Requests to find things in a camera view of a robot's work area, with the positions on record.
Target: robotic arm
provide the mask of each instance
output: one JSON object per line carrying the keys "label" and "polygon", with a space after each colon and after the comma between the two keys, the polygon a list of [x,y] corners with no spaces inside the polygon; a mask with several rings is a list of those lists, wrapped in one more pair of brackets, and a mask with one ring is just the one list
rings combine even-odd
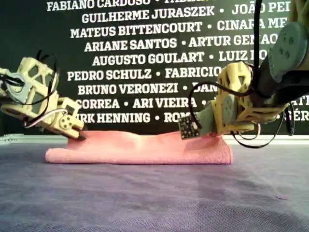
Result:
{"label": "robotic arm", "polygon": [[[259,67],[259,17],[262,0],[256,0],[254,12],[254,65],[243,61],[228,64],[218,82],[205,81],[196,85],[189,95],[190,115],[179,119],[182,139],[205,135],[253,131],[255,125],[273,122],[279,114],[282,121],[289,103],[309,92],[309,1],[292,0],[289,23]],[[200,112],[194,113],[191,97],[204,84],[219,88],[218,95]],[[249,148],[261,146],[244,145]]]}
{"label": "robotic arm", "polygon": [[35,126],[83,140],[80,131],[84,122],[77,119],[79,104],[59,97],[59,74],[42,60],[23,58],[16,73],[0,68],[1,111],[23,120],[26,128]]}

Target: gray table surface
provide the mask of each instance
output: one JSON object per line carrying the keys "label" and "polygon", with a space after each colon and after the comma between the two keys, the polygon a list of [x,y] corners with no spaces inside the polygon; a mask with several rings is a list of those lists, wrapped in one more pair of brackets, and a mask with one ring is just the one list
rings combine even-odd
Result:
{"label": "gray table surface", "polygon": [[145,166],[45,163],[56,146],[0,146],[0,232],[309,232],[309,145]]}

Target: black backdrop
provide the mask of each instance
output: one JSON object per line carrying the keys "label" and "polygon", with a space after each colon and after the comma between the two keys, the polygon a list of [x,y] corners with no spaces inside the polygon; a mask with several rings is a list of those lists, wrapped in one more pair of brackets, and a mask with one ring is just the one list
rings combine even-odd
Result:
{"label": "black backdrop", "polygon": [[[216,80],[216,72],[230,62],[227,59],[228,57],[231,60],[246,58],[248,62],[253,62],[250,52],[253,49],[253,45],[248,43],[248,38],[253,34],[253,6],[252,1],[249,0],[191,0],[188,2],[184,0],[181,0],[181,2],[173,2],[172,0],[136,0],[136,3],[145,2],[149,4],[133,6],[125,5],[126,2],[133,2],[133,0],[110,0],[109,2],[94,0],[89,1],[89,3],[94,4],[94,7],[91,9],[59,10],[61,6],[68,6],[68,2],[73,4],[74,1],[65,1],[62,2],[61,5],[60,1],[2,0],[0,2],[0,66],[15,71],[22,57],[34,57],[39,49],[43,49],[46,53],[55,53],[61,67],[58,91],[61,96],[67,96],[75,100],[84,100],[84,107],[80,110],[80,113],[88,115],[94,114],[92,118],[93,121],[88,124],[90,130],[121,130],[141,134],[156,134],[174,131],[177,129],[177,124],[171,122],[170,117],[176,117],[178,114],[175,113],[188,112],[188,109],[181,105],[171,105],[171,103],[168,104],[170,108],[164,108],[164,104],[160,107],[159,103],[161,103],[163,99],[186,98],[194,82]],[[108,4],[113,2],[124,3],[124,5],[108,7]],[[286,22],[289,1],[265,0],[263,1],[263,5],[260,30],[260,48],[263,50],[261,52],[261,58],[264,58],[266,51],[272,46],[274,40],[276,40],[276,34],[279,32],[280,27],[283,27]],[[242,13],[245,13],[244,11],[247,12],[246,14],[234,14],[236,8],[241,9]],[[110,20],[109,22],[85,23],[85,20],[90,18],[89,14],[91,13],[105,13],[105,18],[108,19],[109,13],[111,12],[135,11],[136,14],[138,14],[138,11],[143,11],[146,16],[148,12],[151,18],[151,15],[155,14],[156,9],[163,9],[161,11],[163,15],[167,11],[174,11],[177,15],[181,15],[180,11],[182,11],[184,17],[176,17],[176,15],[173,15],[170,18],[161,19]],[[166,24],[166,28],[169,27],[170,30],[173,30],[177,23],[182,26],[191,24],[193,25],[191,29],[194,31],[153,33],[153,28],[159,27],[160,24]],[[132,35],[132,33],[125,35],[120,34],[121,28],[124,26],[128,28],[134,25],[144,25],[144,27],[147,27],[148,31],[144,34],[140,34],[138,31],[136,35]],[[96,30],[105,28],[104,31],[109,28],[110,34],[109,36],[97,37],[94,36],[95,33],[93,33],[92,37],[76,38],[77,34],[81,37],[84,35],[85,37],[86,33],[82,34],[82,30],[86,28],[97,28]],[[198,43],[194,44],[193,42],[197,42],[198,37],[207,37],[207,42],[213,38],[221,44],[212,43],[211,45],[205,44],[206,46],[204,46],[201,44],[201,46],[197,46]],[[169,39],[171,42],[168,48],[136,49],[137,47],[134,46],[139,40],[141,40],[140,43],[143,43],[148,39],[164,38]],[[224,39],[230,40],[230,43],[223,44]],[[87,48],[88,50],[90,48],[86,46],[88,42],[89,44],[92,42],[103,42],[107,45],[107,43],[112,43],[112,41],[126,41],[128,44],[127,50],[85,52]],[[166,43],[159,43],[159,46],[164,45],[166,45]],[[183,53],[183,56],[188,56],[189,53],[197,56],[200,54],[199,52],[203,52],[203,56],[201,56],[201,59],[195,61],[183,60],[183,62],[178,63],[155,63],[151,60],[153,56],[160,53],[178,53],[176,58],[180,59]],[[93,65],[95,61],[97,61],[95,57],[106,56],[111,59],[111,57],[116,55],[132,54],[139,56],[144,55],[146,58],[145,63],[131,65]],[[173,71],[181,69],[189,70],[186,68],[197,70],[196,67],[203,68],[204,70],[206,67],[209,75],[202,77],[167,78],[168,72],[165,71],[165,68],[169,68]],[[113,70],[128,69],[141,69],[142,72],[149,69],[151,70],[151,78],[127,80],[110,78],[113,77],[110,75]],[[84,73],[89,73],[89,71],[93,71],[93,73],[100,71],[98,73],[103,73],[104,75],[101,80],[76,81],[73,78],[69,81],[68,77],[71,77],[73,72],[78,71],[85,71]],[[144,84],[143,88],[144,91],[146,91],[150,86],[149,84],[153,83],[160,83],[161,86],[168,83],[166,86],[169,87],[165,88],[167,92],[130,93],[134,84]],[[116,93],[81,95],[83,93],[82,90],[95,88],[92,90],[96,91],[100,85],[104,85],[105,87],[109,86],[109,90],[116,90]],[[203,101],[211,100],[215,96],[213,88],[207,88],[206,91],[208,92],[198,92],[194,95],[196,111],[202,109]],[[90,103],[96,103],[97,106],[100,105],[103,99],[110,99],[110,102],[116,100],[113,102],[114,108],[108,107],[111,105],[105,102],[105,106],[102,105],[100,109],[97,107],[95,109],[95,106],[93,106],[93,109],[85,109],[87,104],[89,105]],[[153,99],[153,107],[133,108],[134,103],[141,103],[141,99]],[[296,134],[307,134],[309,132],[309,112],[307,107],[309,99],[307,101],[307,96],[304,96],[303,100],[296,101],[294,104],[296,108]],[[112,117],[117,113],[118,117],[121,116],[119,113],[144,113],[144,122],[112,122]],[[98,118],[97,114],[104,116],[106,121],[98,122],[100,118]],[[36,130],[25,130],[21,126],[21,122],[8,116],[4,116],[2,121],[5,133],[39,133]],[[264,125],[263,133],[273,133],[277,124],[278,121]]]}

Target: wall with names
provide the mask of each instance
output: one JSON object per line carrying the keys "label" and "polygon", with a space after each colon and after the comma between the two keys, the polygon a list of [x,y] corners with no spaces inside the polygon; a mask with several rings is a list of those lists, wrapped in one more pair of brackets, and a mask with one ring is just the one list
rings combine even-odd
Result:
{"label": "wall with names", "polygon": [[[58,91],[80,105],[90,130],[157,134],[178,129],[189,114],[190,89],[216,81],[234,60],[253,63],[254,1],[68,0],[0,3],[0,66],[15,71],[39,49],[55,53]],[[260,61],[287,23],[290,1],[265,0],[260,19]],[[216,96],[203,86],[196,112]],[[309,133],[309,95],[293,102],[296,133]],[[15,119],[4,117],[5,122]],[[276,130],[266,124],[263,133]],[[21,125],[5,132],[31,132]]]}

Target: folded towel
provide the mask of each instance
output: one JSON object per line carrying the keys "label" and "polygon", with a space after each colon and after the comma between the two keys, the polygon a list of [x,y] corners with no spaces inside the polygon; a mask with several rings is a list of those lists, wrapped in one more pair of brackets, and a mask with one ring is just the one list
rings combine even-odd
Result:
{"label": "folded towel", "polygon": [[50,163],[231,164],[233,154],[222,136],[181,140],[180,132],[138,135],[124,131],[83,131],[87,139],[68,140],[46,152]]}

